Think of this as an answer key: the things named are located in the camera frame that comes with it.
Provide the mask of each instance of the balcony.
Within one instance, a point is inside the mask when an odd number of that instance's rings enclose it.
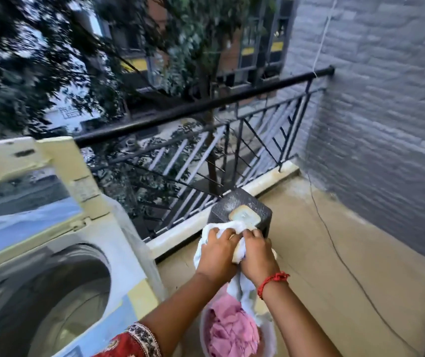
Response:
[[[333,70],[181,106],[76,142],[99,186],[123,204],[148,243],[170,293],[194,273],[198,232],[211,205],[241,187],[272,209],[269,238],[279,264],[344,356],[423,356],[425,257],[317,189],[295,165],[293,146],[311,96],[319,101],[326,92],[313,82],[326,83]],[[304,91],[287,100],[239,108],[241,100],[299,86]],[[224,106],[228,111],[219,112]],[[177,123],[186,118],[193,119]],[[122,146],[129,134],[168,122],[176,122],[171,132]],[[118,145],[120,152],[109,153]],[[259,301],[256,309],[266,306]],[[286,356],[277,336],[277,356]],[[183,352],[202,355],[198,321]]]

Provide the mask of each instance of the forearm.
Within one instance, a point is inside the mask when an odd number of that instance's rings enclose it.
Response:
[[[207,277],[196,273],[140,321],[156,336],[164,357],[171,356],[192,321],[220,287],[211,283]]]
[[[286,282],[269,282],[263,290],[269,308],[293,357],[340,357],[341,354]]]

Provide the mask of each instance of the balcony floor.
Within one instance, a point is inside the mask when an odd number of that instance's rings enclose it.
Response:
[[[318,209],[341,257],[387,322],[425,353],[425,258],[313,188]],[[393,335],[340,263],[305,179],[275,186],[261,201],[273,211],[269,237],[288,282],[343,356],[415,356]],[[194,272],[196,242],[159,264],[171,293]],[[257,310],[264,310],[259,301]],[[280,334],[277,356],[287,356]],[[185,357],[202,356],[198,321],[183,342]]]

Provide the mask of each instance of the washing machine drum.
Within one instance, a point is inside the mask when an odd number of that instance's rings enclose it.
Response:
[[[74,256],[0,283],[0,356],[50,357],[102,317],[108,267],[91,253]]]

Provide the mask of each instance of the washing machine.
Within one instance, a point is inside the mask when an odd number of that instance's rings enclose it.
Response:
[[[0,141],[0,356],[88,357],[164,297],[72,138]]]

